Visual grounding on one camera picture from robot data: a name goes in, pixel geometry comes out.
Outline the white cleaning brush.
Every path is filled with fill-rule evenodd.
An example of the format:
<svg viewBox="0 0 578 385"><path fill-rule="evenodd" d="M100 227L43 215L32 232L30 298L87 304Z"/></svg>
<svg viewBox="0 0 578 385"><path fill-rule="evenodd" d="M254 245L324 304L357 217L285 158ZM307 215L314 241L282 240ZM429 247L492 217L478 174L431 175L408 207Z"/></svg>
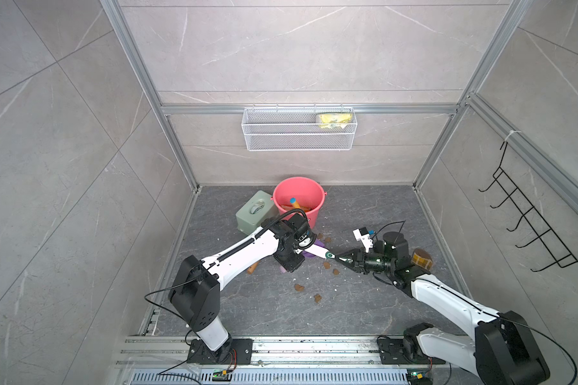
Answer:
<svg viewBox="0 0 578 385"><path fill-rule="evenodd" d="M326 249L320 245L316 245L316 244L313 244L310 247L308 247L305 250L305 252L312 254L314 256L317 256L319 258L323 258L323 259L335 259L336 258L336 255L334 253L332 253L328 249Z"/></svg>

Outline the green trowel wooden handle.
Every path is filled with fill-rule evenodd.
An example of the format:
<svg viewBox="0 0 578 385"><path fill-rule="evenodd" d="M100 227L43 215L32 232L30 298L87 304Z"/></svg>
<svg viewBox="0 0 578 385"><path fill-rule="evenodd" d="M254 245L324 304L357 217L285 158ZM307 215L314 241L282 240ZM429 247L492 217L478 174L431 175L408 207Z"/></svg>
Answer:
<svg viewBox="0 0 578 385"><path fill-rule="evenodd" d="M309 213L311 211L311 209L307 208L307 207L293 207L293 206L289 206L289 205L281 205L281 208L283 210L286 210L286 211L293 210L293 209L300 209L300 210L305 211L305 213Z"/></svg>

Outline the yellow toy trowel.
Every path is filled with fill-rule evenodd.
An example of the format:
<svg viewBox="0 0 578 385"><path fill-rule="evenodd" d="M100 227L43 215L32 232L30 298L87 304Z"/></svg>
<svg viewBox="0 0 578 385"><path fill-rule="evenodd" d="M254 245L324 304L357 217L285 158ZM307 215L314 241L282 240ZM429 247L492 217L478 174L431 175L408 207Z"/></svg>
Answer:
<svg viewBox="0 0 578 385"><path fill-rule="evenodd" d="M292 197L292 198L290 199L290 203L291 203L291 205L292 205L292 207L293 207L294 209L300 209L300 210L303 209L303 207L302 207L302 206L300 205L300 203L295 199L295 197Z"/></svg>

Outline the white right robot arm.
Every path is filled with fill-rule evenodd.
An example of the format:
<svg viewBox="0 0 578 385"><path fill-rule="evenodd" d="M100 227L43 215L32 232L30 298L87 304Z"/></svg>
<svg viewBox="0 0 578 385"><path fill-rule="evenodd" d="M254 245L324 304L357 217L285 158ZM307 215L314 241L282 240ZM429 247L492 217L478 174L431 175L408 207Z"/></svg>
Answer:
<svg viewBox="0 0 578 385"><path fill-rule="evenodd" d="M404 224L397 221L396 231L385 226L377 231L355 229L353 235L361 247L335 254L333 259L426 304L462 331L453 335L431 323L419 323L403 335L406 359L442 359L485 384L543 384L552 372L538 343L542 338L565 356L572 370L569 383L576 383L578 365L567 349L515 311L498 311L446 285L432 273L428 253L409 250L401 230Z"/></svg>

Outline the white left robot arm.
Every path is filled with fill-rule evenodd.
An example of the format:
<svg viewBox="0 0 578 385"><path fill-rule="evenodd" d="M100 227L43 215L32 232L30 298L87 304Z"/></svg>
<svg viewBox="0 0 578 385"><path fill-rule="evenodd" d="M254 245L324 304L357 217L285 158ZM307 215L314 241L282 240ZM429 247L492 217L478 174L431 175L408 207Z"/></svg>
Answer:
<svg viewBox="0 0 578 385"><path fill-rule="evenodd" d="M304 253L330 257L329 250L316 244L305 211L289 210L263 221L251 234L229 248L206 258L191 255L180 266L173 285L144 296L147 303L178 316L198 337L196 352L218 364L238 364L239 353L231 334L219 317L221 292L243 271L264 258L273 257L288 272L297 270Z"/></svg>

